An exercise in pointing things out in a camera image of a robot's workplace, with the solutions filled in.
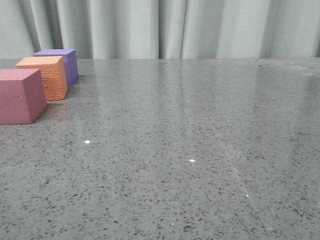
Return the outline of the orange foam cube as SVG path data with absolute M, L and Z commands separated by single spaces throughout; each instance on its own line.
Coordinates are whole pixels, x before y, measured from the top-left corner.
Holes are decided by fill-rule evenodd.
M 25 57 L 16 64 L 17 69 L 40 69 L 46 101 L 66 98 L 67 77 L 62 56 Z

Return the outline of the grey-green curtain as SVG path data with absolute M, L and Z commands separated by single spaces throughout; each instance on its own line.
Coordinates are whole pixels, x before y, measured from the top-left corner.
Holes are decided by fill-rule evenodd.
M 317 0 L 3 0 L 0 56 L 75 49 L 82 59 L 309 58 Z

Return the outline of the purple foam cube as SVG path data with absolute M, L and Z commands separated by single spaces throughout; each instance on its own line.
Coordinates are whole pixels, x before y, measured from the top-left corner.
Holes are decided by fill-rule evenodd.
M 34 57 L 62 56 L 67 85 L 73 85 L 79 78 L 77 56 L 75 49 L 44 49 L 33 54 Z

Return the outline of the pink foam cube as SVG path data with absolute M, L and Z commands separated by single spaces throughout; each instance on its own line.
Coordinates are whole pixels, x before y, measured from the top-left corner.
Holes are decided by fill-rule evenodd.
M 46 108 L 40 69 L 0 70 L 1 125 L 31 124 Z

